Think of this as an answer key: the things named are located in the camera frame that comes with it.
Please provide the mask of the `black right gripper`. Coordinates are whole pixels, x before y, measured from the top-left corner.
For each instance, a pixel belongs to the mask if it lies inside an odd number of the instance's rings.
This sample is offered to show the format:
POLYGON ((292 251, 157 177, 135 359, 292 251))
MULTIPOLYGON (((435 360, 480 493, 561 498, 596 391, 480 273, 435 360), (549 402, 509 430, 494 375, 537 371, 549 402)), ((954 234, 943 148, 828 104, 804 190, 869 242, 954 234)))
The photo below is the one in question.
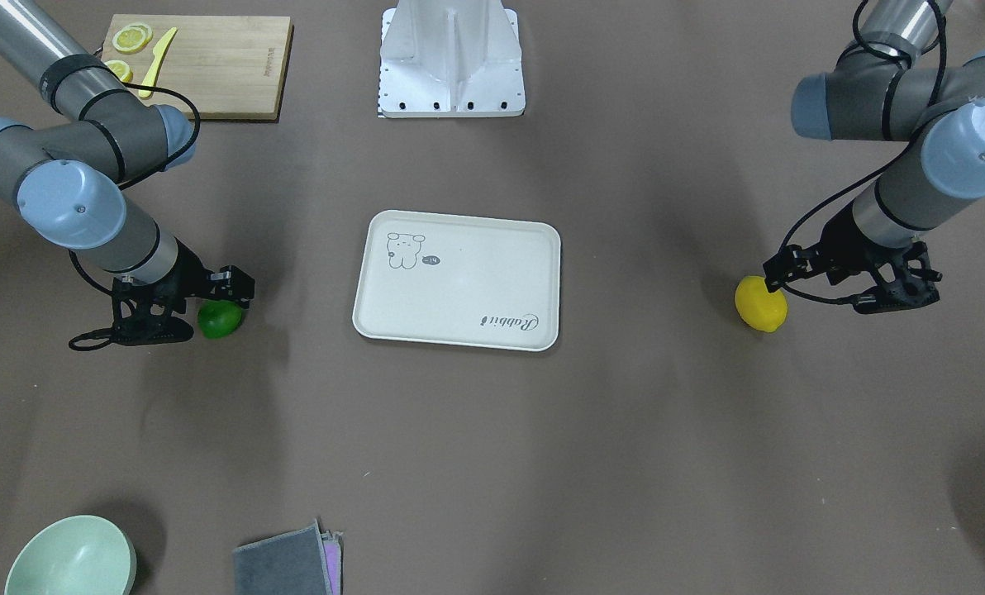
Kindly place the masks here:
POLYGON ((179 240, 159 240, 151 257, 112 283, 112 343, 182 343, 195 330, 182 318, 189 298, 232 302, 250 309, 255 280, 236 266, 214 272, 179 240))

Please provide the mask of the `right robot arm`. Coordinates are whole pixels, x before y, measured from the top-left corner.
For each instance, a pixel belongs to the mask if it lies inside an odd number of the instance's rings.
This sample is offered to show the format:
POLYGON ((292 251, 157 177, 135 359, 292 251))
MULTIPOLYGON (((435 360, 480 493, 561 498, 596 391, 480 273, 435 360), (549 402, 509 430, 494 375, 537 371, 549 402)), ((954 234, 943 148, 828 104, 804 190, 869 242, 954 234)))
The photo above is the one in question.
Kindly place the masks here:
POLYGON ((0 117, 0 199, 51 244, 112 276, 107 327, 75 336, 72 350, 141 346, 231 335, 255 296, 235 266, 212 271, 125 191, 193 155, 201 117, 145 105, 32 1, 0 1, 0 54, 66 118, 36 131, 0 117))

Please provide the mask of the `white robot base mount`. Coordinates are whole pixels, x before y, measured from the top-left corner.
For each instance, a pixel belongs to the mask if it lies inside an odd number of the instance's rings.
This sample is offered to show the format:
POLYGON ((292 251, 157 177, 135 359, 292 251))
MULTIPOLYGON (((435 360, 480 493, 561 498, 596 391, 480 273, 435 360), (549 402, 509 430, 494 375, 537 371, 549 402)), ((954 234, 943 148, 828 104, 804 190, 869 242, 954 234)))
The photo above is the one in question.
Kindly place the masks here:
POLYGON ((500 1, 399 1, 383 12, 380 42, 380 117, 526 111, 519 18, 500 1))

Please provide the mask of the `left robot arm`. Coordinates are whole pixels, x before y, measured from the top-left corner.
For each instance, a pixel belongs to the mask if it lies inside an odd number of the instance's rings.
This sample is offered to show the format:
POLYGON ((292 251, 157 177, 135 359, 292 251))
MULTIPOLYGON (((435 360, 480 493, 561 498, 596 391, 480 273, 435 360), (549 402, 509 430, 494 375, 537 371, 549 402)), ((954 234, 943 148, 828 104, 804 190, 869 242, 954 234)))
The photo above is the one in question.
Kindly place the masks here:
POLYGON ((792 124, 803 138, 900 140, 904 150, 847 186, 850 202, 816 244, 783 238, 764 263, 768 293, 867 274, 871 288, 834 304, 873 315, 939 300, 923 236, 985 198, 985 50, 947 67, 947 10, 947 1, 861 2, 833 70, 796 87, 792 124))

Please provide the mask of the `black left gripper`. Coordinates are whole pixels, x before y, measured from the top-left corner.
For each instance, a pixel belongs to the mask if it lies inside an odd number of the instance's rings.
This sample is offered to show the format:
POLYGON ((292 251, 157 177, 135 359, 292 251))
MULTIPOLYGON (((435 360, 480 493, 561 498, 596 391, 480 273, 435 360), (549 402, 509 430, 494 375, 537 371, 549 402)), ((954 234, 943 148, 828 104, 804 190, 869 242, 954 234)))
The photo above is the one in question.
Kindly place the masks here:
POLYGON ((824 274, 830 285, 867 274, 873 286, 863 293, 822 297, 793 289, 796 297, 833 306, 849 305, 860 315, 927 307, 940 300, 937 283, 943 275, 930 264, 927 244, 909 241, 905 247, 884 247, 862 230, 853 204, 841 208, 822 227, 820 241, 809 249, 784 245, 762 264, 764 285, 776 293, 798 279, 824 274))

